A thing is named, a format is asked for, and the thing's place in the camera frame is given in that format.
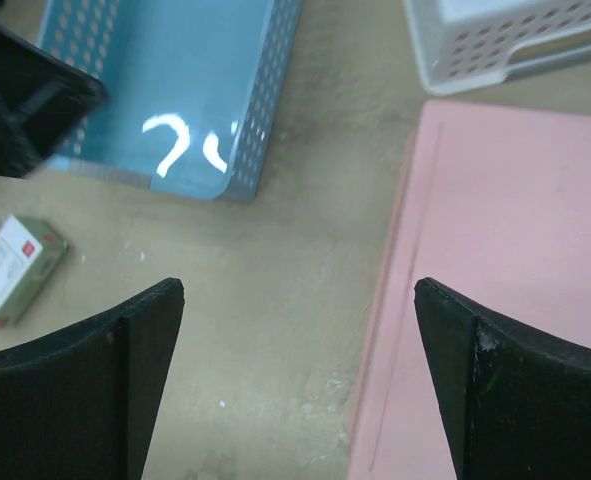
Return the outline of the pink perforated basket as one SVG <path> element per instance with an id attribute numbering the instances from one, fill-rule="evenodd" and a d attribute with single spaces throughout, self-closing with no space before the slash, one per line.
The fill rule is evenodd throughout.
<path id="1" fill-rule="evenodd" d="M 591 116 L 424 105 L 364 345 L 351 479 L 459 479 L 414 308 L 424 278 L 591 349 Z"/>

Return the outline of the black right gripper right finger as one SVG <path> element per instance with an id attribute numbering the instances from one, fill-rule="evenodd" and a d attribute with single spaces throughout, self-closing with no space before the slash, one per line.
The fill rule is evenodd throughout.
<path id="1" fill-rule="evenodd" d="M 591 349 L 433 278 L 414 308 L 459 479 L 591 479 Z"/>

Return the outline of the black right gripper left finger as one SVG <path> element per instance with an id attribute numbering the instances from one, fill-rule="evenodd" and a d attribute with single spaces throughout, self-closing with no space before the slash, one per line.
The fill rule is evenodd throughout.
<path id="1" fill-rule="evenodd" d="M 0 479 L 139 479 L 184 308 L 180 280 L 0 351 Z"/>

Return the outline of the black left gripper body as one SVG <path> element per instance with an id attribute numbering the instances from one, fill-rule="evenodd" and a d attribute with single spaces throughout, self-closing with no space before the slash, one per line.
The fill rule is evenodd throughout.
<path id="1" fill-rule="evenodd" d="M 99 80 L 0 25 L 0 176 L 41 168 L 107 99 Z"/>

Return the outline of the blue perforated basket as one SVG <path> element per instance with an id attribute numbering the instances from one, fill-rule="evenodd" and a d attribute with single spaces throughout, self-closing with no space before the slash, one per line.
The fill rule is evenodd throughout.
<path id="1" fill-rule="evenodd" d="M 49 166 L 201 200 L 254 199 L 301 8 L 48 2 L 39 47 L 108 93 Z"/>

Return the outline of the white perforated basket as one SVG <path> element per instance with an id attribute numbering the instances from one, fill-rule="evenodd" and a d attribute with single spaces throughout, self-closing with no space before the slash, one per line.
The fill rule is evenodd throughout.
<path id="1" fill-rule="evenodd" d="M 424 89 L 448 96 L 591 61 L 591 0 L 407 1 Z"/>

